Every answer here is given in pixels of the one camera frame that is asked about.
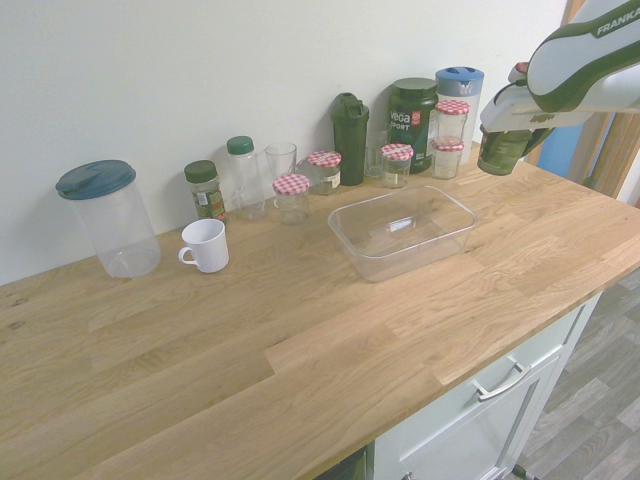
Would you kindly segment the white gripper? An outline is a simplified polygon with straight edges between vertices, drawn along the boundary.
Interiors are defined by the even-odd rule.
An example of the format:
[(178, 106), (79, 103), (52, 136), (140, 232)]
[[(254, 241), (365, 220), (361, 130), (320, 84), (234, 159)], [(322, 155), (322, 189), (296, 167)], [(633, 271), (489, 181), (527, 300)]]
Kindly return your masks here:
[(561, 82), (549, 91), (516, 82), (498, 92), (480, 114), (485, 132), (523, 130), (526, 157), (552, 128), (586, 121), (606, 104), (605, 82)]

